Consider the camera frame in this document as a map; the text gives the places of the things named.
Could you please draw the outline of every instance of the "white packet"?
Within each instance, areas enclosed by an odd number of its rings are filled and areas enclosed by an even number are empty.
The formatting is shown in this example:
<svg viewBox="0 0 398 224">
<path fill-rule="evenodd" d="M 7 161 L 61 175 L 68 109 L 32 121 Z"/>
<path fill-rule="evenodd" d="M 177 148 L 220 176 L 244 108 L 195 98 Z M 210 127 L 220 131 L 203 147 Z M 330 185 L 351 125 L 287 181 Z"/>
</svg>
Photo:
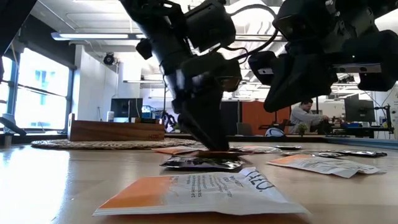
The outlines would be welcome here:
<svg viewBox="0 0 398 224">
<path fill-rule="evenodd" d="M 303 170 L 318 172 L 320 174 L 335 174 L 340 177 L 350 178 L 357 172 L 363 174 L 386 173 L 377 167 L 360 164 L 358 162 L 317 157 L 312 155 L 294 155 L 275 159 L 268 164 L 283 167 L 293 167 Z"/>
<path fill-rule="evenodd" d="M 231 215 L 309 213 L 288 201 L 254 167 L 239 173 L 145 177 L 109 199 L 99 215 L 219 212 Z"/>
</svg>

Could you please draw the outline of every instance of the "snack bag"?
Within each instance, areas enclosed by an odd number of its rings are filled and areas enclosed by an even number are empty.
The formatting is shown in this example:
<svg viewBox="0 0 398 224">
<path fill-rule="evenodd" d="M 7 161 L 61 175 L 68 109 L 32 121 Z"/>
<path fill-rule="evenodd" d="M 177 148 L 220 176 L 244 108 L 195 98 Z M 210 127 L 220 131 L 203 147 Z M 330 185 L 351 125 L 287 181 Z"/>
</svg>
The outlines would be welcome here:
<svg viewBox="0 0 398 224">
<path fill-rule="evenodd" d="M 326 157 L 326 158 L 334 158 L 344 156 L 344 154 L 340 154 L 337 152 L 283 152 L 283 156 L 293 156 L 293 155 L 311 155 L 311 156 L 319 156 L 319 157 Z"/>
<path fill-rule="evenodd" d="M 152 150 L 155 152 L 171 154 L 171 155 L 178 155 L 178 154 L 184 154 L 184 153 L 196 152 L 196 151 L 207 151 L 206 148 L 190 147 L 190 146 L 164 147 L 164 148 L 156 148 L 156 149 L 152 149 Z"/>
<path fill-rule="evenodd" d="M 308 213 L 250 167 L 237 174 L 209 172 L 141 178 L 97 208 L 93 215 L 190 212 Z"/>
<path fill-rule="evenodd" d="M 163 167 L 181 169 L 226 169 L 233 170 L 243 164 L 239 159 L 199 158 L 190 156 L 173 156 L 161 164 Z"/>
<path fill-rule="evenodd" d="M 339 150 L 338 153 L 346 154 L 347 156 L 364 156 L 364 157 L 381 157 L 387 156 L 385 152 L 377 151 L 359 151 L 359 150 Z"/>
<path fill-rule="evenodd" d="M 195 156 L 199 158 L 211 158 L 211 159 L 238 159 L 239 156 L 246 156 L 246 155 L 252 155 L 251 152 L 237 152 L 237 151 L 223 151 L 223 152 L 217 152 L 217 151 L 196 151 L 196 152 L 191 152 L 187 155 L 184 156 Z"/>
<path fill-rule="evenodd" d="M 253 154 L 260 154 L 260 153 L 281 153 L 282 150 L 276 148 L 276 147 L 270 147 L 270 146 L 243 146 L 241 148 L 237 149 L 230 149 L 230 151 L 234 152 L 250 152 Z"/>
<path fill-rule="evenodd" d="M 274 147 L 276 147 L 278 149 L 283 149 L 283 150 L 300 150 L 303 148 L 301 146 L 274 146 Z"/>
<path fill-rule="evenodd" d="M 377 167 L 360 164 L 342 159 L 331 159 L 312 155 L 295 155 L 268 162 L 275 166 L 292 167 L 309 170 L 320 174 L 335 174 L 340 177 L 350 178 L 357 172 L 363 174 L 385 173 Z"/>
</svg>

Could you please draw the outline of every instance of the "woven rug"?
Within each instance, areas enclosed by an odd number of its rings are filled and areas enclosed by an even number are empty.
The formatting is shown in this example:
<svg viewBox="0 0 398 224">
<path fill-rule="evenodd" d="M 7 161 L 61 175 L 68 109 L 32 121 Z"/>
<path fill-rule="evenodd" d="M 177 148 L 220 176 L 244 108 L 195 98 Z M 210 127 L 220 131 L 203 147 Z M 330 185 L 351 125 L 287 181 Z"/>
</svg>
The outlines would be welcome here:
<svg viewBox="0 0 398 224">
<path fill-rule="evenodd" d="M 78 141 L 71 142 L 67 139 L 34 141 L 32 147 L 42 149 L 153 149 L 158 147 L 191 146 L 196 141 L 186 139 L 165 138 L 163 141 Z"/>
</svg>

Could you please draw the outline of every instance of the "person sitting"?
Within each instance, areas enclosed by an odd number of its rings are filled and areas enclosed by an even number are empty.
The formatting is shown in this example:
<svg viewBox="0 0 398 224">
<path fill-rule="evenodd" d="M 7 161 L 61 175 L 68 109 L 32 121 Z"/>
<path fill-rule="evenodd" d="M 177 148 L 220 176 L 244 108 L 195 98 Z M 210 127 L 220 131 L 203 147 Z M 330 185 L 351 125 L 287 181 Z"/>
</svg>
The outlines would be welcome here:
<svg viewBox="0 0 398 224">
<path fill-rule="evenodd" d="M 311 112 L 312 103 L 312 100 L 305 100 L 292 109 L 290 123 L 293 126 L 289 127 L 289 134 L 298 134 L 300 124 L 306 125 L 308 131 L 314 132 L 322 125 L 324 120 L 329 120 L 326 115 L 313 114 Z"/>
</svg>

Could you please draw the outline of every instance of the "wooden table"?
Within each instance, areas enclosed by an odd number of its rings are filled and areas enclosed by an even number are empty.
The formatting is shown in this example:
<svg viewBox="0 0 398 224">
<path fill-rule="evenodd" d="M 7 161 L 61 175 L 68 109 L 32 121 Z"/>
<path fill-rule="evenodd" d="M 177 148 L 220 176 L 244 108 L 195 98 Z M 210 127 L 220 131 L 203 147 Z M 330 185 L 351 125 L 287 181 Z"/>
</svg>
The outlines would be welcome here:
<svg viewBox="0 0 398 224">
<path fill-rule="evenodd" d="M 312 150 L 371 149 L 300 145 Z M 351 179 L 267 165 L 266 161 L 279 157 L 275 154 L 244 158 L 291 200 L 306 207 L 314 223 L 385 224 L 398 220 L 398 151 L 386 152 L 387 157 L 378 159 L 347 157 L 388 171 Z M 151 151 L 49 151 L 29 146 L 0 149 L 0 223 L 303 223 L 296 215 L 91 216 L 98 206 L 138 178 L 171 174 L 159 167 L 168 157 Z"/>
</svg>

